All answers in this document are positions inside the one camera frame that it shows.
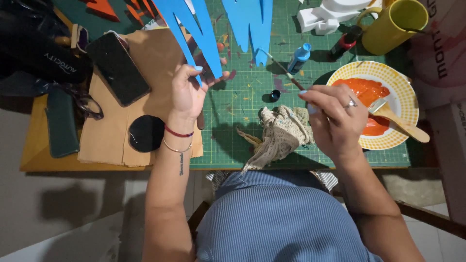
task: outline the mug handle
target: mug handle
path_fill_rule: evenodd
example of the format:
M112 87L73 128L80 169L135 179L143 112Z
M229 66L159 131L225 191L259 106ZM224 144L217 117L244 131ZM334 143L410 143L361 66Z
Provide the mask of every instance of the mug handle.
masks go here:
M362 13L360 13L359 16L357 17L357 22L356 22L357 26L359 26L360 28L362 28L363 31L366 31L367 28L368 28L369 26L362 25L362 24L361 24L361 19L362 19L365 15L367 15L367 14L369 14L369 13L377 13L377 14L380 16L380 14L381 14L382 12L383 12L383 9L380 8L380 7L371 7L371 8L368 8L368 9L364 10L364 11L363 11Z

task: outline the wrist tattoo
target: wrist tattoo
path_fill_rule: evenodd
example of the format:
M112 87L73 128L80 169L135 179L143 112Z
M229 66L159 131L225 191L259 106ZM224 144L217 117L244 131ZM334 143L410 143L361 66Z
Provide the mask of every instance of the wrist tattoo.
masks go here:
M181 153L180 155L180 161L179 161L179 175L182 176L183 175L183 153Z

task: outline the blue paint bottle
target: blue paint bottle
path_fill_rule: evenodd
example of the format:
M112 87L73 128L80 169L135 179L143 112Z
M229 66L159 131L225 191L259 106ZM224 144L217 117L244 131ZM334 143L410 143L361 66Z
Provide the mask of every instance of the blue paint bottle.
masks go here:
M311 55L311 44L304 43L302 47L296 49L295 56L291 59L288 64L288 72L292 75L299 72L304 63L309 59Z

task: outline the flat paintbrush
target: flat paintbrush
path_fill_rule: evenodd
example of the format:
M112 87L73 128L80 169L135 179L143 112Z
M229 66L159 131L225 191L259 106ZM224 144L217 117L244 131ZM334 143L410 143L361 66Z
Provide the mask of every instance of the flat paintbrush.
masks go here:
M272 59L272 62L276 63L281 69L283 69L283 71L285 71L286 75L288 76L288 78L291 80L291 82L293 84L295 84L295 86L297 86L299 88L299 90L303 91L305 90L304 87L302 87L302 85L300 85L298 83L298 81L296 81L296 79L288 72L288 70L286 70L286 68L284 68L279 62L277 62L273 56L271 56L269 53L267 53L264 49L262 49L262 47L259 47L259 50L264 52L270 59Z

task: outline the silver bangle bracelet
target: silver bangle bracelet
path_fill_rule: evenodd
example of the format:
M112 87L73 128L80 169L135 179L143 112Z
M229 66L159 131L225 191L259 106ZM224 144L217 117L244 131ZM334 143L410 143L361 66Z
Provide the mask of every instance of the silver bangle bracelet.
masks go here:
M167 142L165 141L165 138L163 138L162 140L164 141L164 144L168 147L168 149L172 150L173 152L184 153L184 152L188 151L188 150L191 148L191 146L192 146L192 143L190 143L190 144L189 144L189 147L188 147L186 150L180 151L180 150L176 150L176 149L171 148L171 147L167 144Z

